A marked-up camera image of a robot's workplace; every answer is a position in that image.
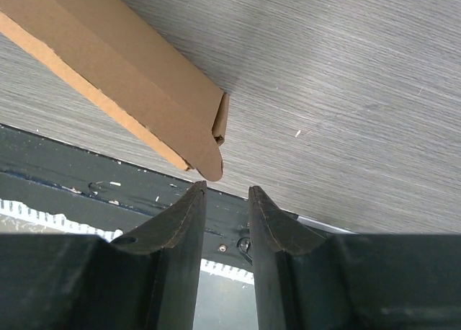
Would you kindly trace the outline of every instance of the torn cardboard edge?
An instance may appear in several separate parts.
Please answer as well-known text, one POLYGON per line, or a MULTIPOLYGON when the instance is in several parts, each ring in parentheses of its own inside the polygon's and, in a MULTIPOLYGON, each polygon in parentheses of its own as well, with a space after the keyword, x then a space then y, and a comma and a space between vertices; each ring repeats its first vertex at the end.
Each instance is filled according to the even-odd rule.
MULTIPOLYGON (((24 5, 33 5, 32 12, 41 12, 42 9, 48 9, 54 14, 54 16, 58 17, 57 19, 59 19, 63 13, 68 13, 66 10, 63 12, 64 8, 60 6, 59 2, 56 2, 55 0, 37 0, 37 2, 35 0, 20 1, 24 5)), ((166 158, 176 167, 183 170, 188 170, 191 168, 197 169, 204 178, 210 181, 218 181, 222 177, 223 160, 220 155, 218 146, 223 143, 225 137, 229 103, 228 94, 221 91, 223 95, 220 98, 218 112, 216 113, 213 126, 210 131, 207 131, 206 127, 200 124, 200 121, 197 121, 194 117, 188 115, 187 111, 185 111, 186 108, 183 108, 179 105, 179 103, 174 102, 174 99, 168 101, 166 104, 168 105, 168 108, 170 108, 170 111, 173 112, 175 116, 177 115, 177 117, 181 118, 178 121, 184 126, 184 133, 188 137, 185 138, 185 141, 188 141, 187 139, 192 141, 192 143, 189 143, 188 146, 183 146, 181 137, 176 134, 174 137, 175 139, 173 139, 173 143, 171 143, 170 139, 170 144, 168 144, 167 142, 162 141, 148 127, 144 126, 138 120, 136 120, 136 118, 130 115, 124 108, 119 106, 119 104, 116 103, 114 99, 111 99, 109 96, 103 93, 102 90, 98 89, 95 85, 88 81, 84 75, 80 74, 78 71, 73 69, 73 67, 68 65, 60 55, 55 53, 52 46, 47 45, 45 42, 47 40, 46 36, 55 37, 53 33, 59 34, 61 32, 60 30, 51 29, 51 31, 42 33, 42 35, 45 36, 44 40, 35 37, 28 30, 32 29, 32 31, 36 31, 37 33, 38 29, 40 32, 40 24, 38 24, 38 27, 35 26, 34 19, 31 18, 30 15, 21 15, 17 10, 15 10, 15 8, 12 8, 14 6, 8 6, 7 2, 8 1, 3 1, 3 3, 0 2, 0 4, 2 4, 2 6, 0 6, 1 10, 3 11, 4 6, 9 7, 9 11, 13 12, 13 15, 18 14, 18 17, 21 17, 22 19, 22 24, 26 25, 22 26, 22 24, 15 22, 14 19, 7 16, 5 13, 0 12, 0 31, 2 31, 10 40, 12 40, 30 55, 34 56, 40 62, 44 63, 51 71, 66 81, 76 91, 80 92, 87 99, 95 103, 108 115, 116 119, 118 123, 127 128, 136 137, 147 143, 151 148, 160 153, 164 158, 166 158)), ((121 1, 114 3, 114 0, 108 0, 108 2, 108 10, 116 8, 120 9, 121 7, 121 1)), ((127 15, 127 19, 135 19, 133 16, 134 13, 132 11, 129 11, 128 13, 125 12, 125 14, 127 15)), ((91 39, 93 33, 91 28, 81 23, 79 20, 77 20, 77 18, 71 16, 71 14, 69 16, 71 18, 67 17, 68 21, 70 21, 70 23, 72 23, 75 28, 83 31, 87 38, 91 39)), ((116 54, 116 56, 118 57, 118 64, 124 64, 123 61, 126 61, 125 63, 127 67, 120 67, 121 69, 126 69, 133 66, 127 60, 125 60, 122 55, 116 54)), ((162 94, 162 98, 170 99, 168 94, 164 93, 162 94)))

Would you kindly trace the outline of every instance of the gray floor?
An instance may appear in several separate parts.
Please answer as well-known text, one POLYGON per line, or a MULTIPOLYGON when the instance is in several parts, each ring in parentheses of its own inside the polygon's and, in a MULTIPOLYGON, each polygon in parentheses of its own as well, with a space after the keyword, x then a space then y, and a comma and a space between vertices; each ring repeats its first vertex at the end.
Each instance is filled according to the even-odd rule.
MULTIPOLYGON (((212 187, 353 231, 461 231, 461 0, 125 1, 232 93, 212 187)), ((5 37, 0 122, 197 178, 5 37)))

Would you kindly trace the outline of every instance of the gray wooden tabletop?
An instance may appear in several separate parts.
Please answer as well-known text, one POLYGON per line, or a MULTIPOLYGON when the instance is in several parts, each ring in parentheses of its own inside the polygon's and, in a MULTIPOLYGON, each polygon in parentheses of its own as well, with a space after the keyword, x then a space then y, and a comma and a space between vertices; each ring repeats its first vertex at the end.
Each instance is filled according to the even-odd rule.
MULTIPOLYGON (((461 231, 461 0, 124 1, 232 94, 211 187, 353 231, 461 231)), ((1 35, 0 122, 199 179, 1 35)))

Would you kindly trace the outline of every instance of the cardboard box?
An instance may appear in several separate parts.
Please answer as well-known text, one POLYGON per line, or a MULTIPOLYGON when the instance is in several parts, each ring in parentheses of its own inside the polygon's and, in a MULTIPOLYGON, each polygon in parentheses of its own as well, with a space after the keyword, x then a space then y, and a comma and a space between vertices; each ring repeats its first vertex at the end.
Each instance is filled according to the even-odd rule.
POLYGON ((0 32, 178 168, 222 177, 228 95, 122 1, 0 0, 0 32))

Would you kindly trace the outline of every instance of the cardboard edge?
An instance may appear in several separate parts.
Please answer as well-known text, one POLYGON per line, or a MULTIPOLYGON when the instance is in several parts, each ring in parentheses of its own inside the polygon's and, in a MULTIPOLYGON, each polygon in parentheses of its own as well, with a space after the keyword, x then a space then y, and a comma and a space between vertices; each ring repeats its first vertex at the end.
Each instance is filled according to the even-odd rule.
POLYGON ((224 92, 219 104, 218 113, 212 127, 212 134, 218 146, 221 146, 225 140, 225 131, 228 126, 229 101, 231 96, 224 92))
MULTIPOLYGON (((142 126, 134 117, 131 117, 128 113, 126 113, 126 111, 124 111, 109 97, 107 97, 100 90, 89 83, 89 81, 87 81, 83 76, 77 74, 44 42, 38 40, 28 31, 24 30, 3 12, 0 12, 0 25, 1 32, 7 38, 17 44, 25 52, 39 60, 39 62, 46 65, 54 74, 56 74, 71 87, 73 87, 77 92, 104 110, 109 116, 113 117, 116 115, 121 117, 122 119, 118 120, 119 124, 129 130, 137 138, 147 143, 157 153, 167 159, 168 162, 182 170, 188 170, 191 168, 191 166, 172 148, 166 145, 147 128, 142 126)), ((208 174, 208 168, 205 168, 204 172, 205 174, 208 174)))

